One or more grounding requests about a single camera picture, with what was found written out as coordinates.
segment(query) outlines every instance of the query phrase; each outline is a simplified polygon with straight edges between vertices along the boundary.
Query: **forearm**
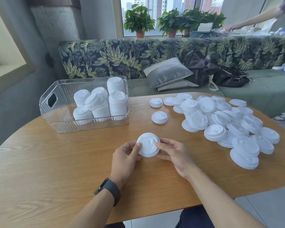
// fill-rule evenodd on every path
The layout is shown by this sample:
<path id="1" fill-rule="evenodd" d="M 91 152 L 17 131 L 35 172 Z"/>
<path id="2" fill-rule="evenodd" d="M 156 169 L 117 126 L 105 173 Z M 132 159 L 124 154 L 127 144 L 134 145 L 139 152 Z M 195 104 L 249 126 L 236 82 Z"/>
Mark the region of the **forearm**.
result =
<path id="1" fill-rule="evenodd" d="M 215 228 L 265 227 L 212 182 L 197 166 L 192 165 L 187 176 Z"/>
<path id="2" fill-rule="evenodd" d="M 261 23 L 261 22 L 267 21 L 267 20 L 272 19 L 272 18 L 277 18 L 282 13 L 283 12 L 281 11 L 280 7 L 275 7 L 273 9 L 266 10 L 265 12 L 255 16 L 254 18 L 251 18 L 247 21 L 240 23 L 240 25 L 241 25 L 241 27 L 244 27 L 244 26 L 248 26 L 248 25 L 254 25 L 257 23 Z"/>
<path id="3" fill-rule="evenodd" d="M 67 228 L 103 228 L 113 209 L 114 202 L 113 195 L 103 189 L 80 211 Z"/>

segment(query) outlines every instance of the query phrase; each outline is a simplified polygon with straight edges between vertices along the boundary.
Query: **wooden table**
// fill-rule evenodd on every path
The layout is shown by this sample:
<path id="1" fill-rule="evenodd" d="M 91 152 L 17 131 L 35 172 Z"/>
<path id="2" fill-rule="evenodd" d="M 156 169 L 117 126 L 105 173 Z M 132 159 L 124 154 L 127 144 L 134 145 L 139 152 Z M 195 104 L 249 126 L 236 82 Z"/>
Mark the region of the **wooden table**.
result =
<path id="1" fill-rule="evenodd" d="M 194 99 L 200 95 L 190 94 Z M 277 123 L 254 110 L 264 126 L 280 134 L 281 142 L 275 145 L 273 155 L 259 155 L 257 169 L 246 170 L 231 160 L 230 149 L 206 140 L 203 131 L 184 130 L 184 115 L 173 107 L 148 105 L 153 97 L 174 96 L 130 98 L 130 123 L 126 126 L 57 134 L 38 117 L 20 128 L 0 147 L 0 228 L 65 227 L 110 175 L 114 150 L 146 132 L 185 143 L 196 164 L 232 198 L 285 186 L 285 130 Z M 151 115 L 159 110 L 168 114 L 166 124 L 151 121 Z M 143 158 L 122 189 L 122 199 L 108 222 L 200 203 L 171 162 Z"/>

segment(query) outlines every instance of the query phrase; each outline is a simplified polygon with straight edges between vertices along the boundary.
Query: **tile floor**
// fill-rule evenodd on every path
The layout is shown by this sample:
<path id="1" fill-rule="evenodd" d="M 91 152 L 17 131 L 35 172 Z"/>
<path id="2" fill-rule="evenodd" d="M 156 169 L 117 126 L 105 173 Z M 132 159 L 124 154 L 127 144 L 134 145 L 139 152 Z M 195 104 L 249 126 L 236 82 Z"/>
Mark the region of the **tile floor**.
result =
<path id="1" fill-rule="evenodd" d="M 235 201 L 269 228 L 285 228 L 285 187 L 236 198 Z M 126 228 L 174 228 L 181 210 L 125 221 Z"/>

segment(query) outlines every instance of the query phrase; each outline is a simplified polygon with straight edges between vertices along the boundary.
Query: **bin handle hole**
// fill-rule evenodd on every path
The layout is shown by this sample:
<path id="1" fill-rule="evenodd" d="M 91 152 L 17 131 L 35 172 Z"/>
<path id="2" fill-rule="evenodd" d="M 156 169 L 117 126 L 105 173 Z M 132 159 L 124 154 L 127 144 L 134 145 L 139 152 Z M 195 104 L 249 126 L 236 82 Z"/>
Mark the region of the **bin handle hole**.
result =
<path id="1" fill-rule="evenodd" d="M 56 94 L 52 93 L 52 95 L 48 98 L 48 101 L 47 101 L 48 106 L 52 108 L 56 102 L 57 102 Z"/>

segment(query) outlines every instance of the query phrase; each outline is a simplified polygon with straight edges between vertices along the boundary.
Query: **transparent storage container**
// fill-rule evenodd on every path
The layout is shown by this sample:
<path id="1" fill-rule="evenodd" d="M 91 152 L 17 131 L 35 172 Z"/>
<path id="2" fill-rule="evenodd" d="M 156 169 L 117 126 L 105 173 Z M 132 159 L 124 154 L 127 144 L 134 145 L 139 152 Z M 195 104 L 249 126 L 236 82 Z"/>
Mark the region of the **transparent storage container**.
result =
<path id="1" fill-rule="evenodd" d="M 123 116 L 122 120 L 114 120 L 118 116 L 110 117 L 109 119 L 98 122 L 92 120 L 91 122 L 80 125 L 79 121 L 73 117 L 73 111 L 77 107 L 74 101 L 74 94 L 78 90 L 86 89 L 92 91 L 97 87 L 107 89 L 107 80 L 110 77 L 97 77 L 97 78 L 82 78 L 82 79 L 69 79 L 55 81 L 48 90 L 41 96 L 39 101 L 41 116 L 50 124 L 50 126 L 57 133 L 65 133 L 79 130 L 90 130 L 110 126 L 123 126 L 129 124 L 129 92 L 127 79 L 125 76 L 122 78 L 125 88 L 125 94 L 128 99 L 127 114 L 118 115 Z"/>

